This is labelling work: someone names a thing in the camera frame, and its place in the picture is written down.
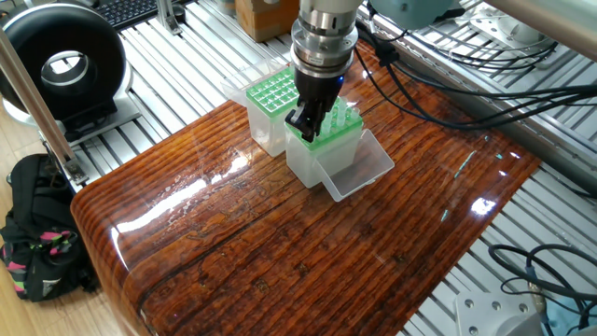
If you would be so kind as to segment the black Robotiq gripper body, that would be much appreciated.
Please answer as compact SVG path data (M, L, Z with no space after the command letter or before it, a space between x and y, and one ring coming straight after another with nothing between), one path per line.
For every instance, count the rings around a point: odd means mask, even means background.
M297 106L307 109L320 105L321 109L330 109L336 102L344 83L344 76L352 62L332 67L310 65L297 62Z

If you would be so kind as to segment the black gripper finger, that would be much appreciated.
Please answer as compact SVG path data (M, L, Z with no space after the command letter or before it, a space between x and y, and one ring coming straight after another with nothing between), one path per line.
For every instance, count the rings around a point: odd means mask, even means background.
M311 128L309 126L308 119L304 116L303 105L299 105L296 108L291 109L288 115L285 117L285 122L292 128L298 130L304 140L311 140Z
M338 98L337 94L323 95L310 99L310 122L312 126L311 139L318 136L321 132L322 123L326 114L332 109Z

